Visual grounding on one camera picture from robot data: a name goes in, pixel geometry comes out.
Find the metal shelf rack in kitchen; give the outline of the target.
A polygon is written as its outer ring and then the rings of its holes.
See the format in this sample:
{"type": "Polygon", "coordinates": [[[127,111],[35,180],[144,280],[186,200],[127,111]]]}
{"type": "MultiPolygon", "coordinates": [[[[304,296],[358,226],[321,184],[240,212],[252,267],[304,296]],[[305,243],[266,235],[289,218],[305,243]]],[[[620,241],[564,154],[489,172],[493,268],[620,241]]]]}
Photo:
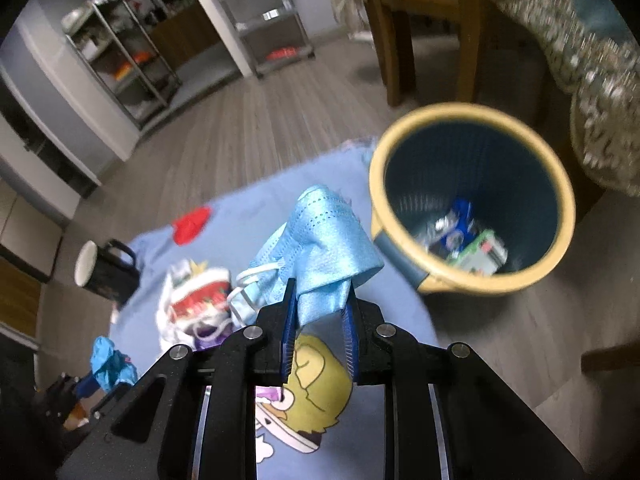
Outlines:
{"type": "Polygon", "coordinates": [[[138,129],[167,110],[181,80],[127,0],[87,0],[61,20],[82,64],[138,129]]]}

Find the blue white wrapper in bin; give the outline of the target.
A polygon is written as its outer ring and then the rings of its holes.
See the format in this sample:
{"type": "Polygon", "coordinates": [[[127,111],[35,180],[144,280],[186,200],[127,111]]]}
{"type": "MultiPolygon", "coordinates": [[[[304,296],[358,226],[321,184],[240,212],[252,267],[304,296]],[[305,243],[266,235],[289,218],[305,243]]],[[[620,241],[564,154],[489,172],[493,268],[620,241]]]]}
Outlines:
{"type": "Polygon", "coordinates": [[[414,237],[438,258],[457,258],[475,238],[472,204],[457,198],[447,212],[427,216],[414,237]]]}

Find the light blue cartoon blanket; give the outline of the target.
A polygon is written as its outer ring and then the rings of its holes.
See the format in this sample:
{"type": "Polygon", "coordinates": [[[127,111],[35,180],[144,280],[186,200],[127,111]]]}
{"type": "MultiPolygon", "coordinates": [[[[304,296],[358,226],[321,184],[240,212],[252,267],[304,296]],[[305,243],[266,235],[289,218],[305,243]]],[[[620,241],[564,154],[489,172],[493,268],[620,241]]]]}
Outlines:
{"type": "MultiPolygon", "coordinates": [[[[288,221],[296,200],[313,185],[340,194],[364,232],[371,225],[371,144],[355,143],[292,167],[210,203],[209,219],[185,240],[173,226],[139,235],[131,244],[141,281],[110,329],[115,347],[146,372],[164,353],[155,313],[169,267],[183,259],[206,261],[232,273],[250,266],[266,240],[288,221]]],[[[386,321],[426,344],[436,335],[426,307],[390,263],[356,288],[377,304],[386,321]]],[[[262,479],[356,479],[359,460],[349,448],[358,424],[374,438],[382,430],[375,413],[381,390],[354,385],[348,376],[342,321],[333,313],[302,327],[294,363],[280,401],[256,404],[257,474],[262,479]]]]}

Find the black white-lined mug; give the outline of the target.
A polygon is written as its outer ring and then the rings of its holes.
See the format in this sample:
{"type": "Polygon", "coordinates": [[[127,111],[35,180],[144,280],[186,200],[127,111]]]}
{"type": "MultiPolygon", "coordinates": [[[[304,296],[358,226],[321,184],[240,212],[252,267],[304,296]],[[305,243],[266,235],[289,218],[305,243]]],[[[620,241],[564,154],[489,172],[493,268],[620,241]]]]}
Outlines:
{"type": "Polygon", "coordinates": [[[122,306],[140,284],[136,254],[119,240],[102,246],[88,240],[80,248],[74,269],[75,284],[122,306]]]}

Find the teal lace-trimmed tablecloth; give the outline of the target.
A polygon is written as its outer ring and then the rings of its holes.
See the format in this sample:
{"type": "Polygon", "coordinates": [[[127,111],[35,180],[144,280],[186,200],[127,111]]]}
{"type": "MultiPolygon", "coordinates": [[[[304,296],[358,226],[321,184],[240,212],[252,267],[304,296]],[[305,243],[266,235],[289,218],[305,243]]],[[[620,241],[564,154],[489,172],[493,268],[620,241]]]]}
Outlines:
{"type": "Polygon", "coordinates": [[[580,166],[604,188],[639,194],[639,41],[611,0],[331,0],[350,32],[384,11],[468,18],[484,2],[538,42],[550,73],[570,95],[570,140],[580,166]]]}

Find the wooden chair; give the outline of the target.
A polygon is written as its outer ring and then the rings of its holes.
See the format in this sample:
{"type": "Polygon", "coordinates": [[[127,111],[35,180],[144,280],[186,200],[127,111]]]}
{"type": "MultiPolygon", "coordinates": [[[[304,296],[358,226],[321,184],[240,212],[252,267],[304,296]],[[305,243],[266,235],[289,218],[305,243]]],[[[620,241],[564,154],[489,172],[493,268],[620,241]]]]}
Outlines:
{"type": "Polygon", "coordinates": [[[387,103],[395,107],[416,90],[410,18],[459,26],[456,100],[473,102],[484,50],[487,0],[364,0],[387,103]]]}

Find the red white snack bag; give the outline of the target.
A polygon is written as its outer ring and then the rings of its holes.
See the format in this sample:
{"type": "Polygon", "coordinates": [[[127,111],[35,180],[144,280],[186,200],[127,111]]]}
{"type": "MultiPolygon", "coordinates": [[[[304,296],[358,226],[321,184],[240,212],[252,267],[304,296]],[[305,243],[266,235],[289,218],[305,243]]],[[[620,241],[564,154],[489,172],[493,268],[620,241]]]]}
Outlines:
{"type": "Polygon", "coordinates": [[[226,268],[191,259],[170,266],[155,313],[160,350],[176,344],[192,350],[222,344],[234,330],[230,292],[231,273],[226,268]]]}

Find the blue crumpled glove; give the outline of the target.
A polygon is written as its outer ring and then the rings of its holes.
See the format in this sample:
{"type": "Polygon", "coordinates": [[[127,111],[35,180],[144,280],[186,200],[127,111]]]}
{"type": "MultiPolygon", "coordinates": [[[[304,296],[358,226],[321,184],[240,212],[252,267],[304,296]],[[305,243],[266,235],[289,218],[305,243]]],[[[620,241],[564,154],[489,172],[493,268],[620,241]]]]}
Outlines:
{"type": "Polygon", "coordinates": [[[98,390],[112,392],[120,384],[133,386],[138,372],[129,356],[117,350],[110,338],[99,336],[93,343],[90,372],[77,383],[75,396],[87,399],[98,390]]]}

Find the teal yellow-rimmed trash bin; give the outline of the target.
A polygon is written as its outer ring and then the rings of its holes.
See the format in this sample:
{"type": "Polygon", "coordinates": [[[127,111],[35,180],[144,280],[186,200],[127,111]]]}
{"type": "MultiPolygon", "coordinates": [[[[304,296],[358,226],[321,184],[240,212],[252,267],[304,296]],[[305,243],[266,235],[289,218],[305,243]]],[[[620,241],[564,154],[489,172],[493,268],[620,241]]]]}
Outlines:
{"type": "Polygon", "coordinates": [[[536,284],[562,260],[576,206],[549,144],[524,122],[474,104],[442,103],[398,119],[369,168],[371,236],[421,294],[507,295],[536,284]],[[506,251],[494,274],[467,271],[430,250],[420,234],[457,206],[506,251]]]}

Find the metal shelf rack by wall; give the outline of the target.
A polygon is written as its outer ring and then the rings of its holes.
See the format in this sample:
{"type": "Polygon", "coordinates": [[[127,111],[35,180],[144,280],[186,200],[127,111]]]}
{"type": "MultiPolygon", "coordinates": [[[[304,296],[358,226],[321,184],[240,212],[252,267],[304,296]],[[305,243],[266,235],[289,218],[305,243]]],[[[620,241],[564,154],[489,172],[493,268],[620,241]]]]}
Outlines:
{"type": "Polygon", "coordinates": [[[257,78],[316,57],[294,0],[218,1],[257,78]]]}

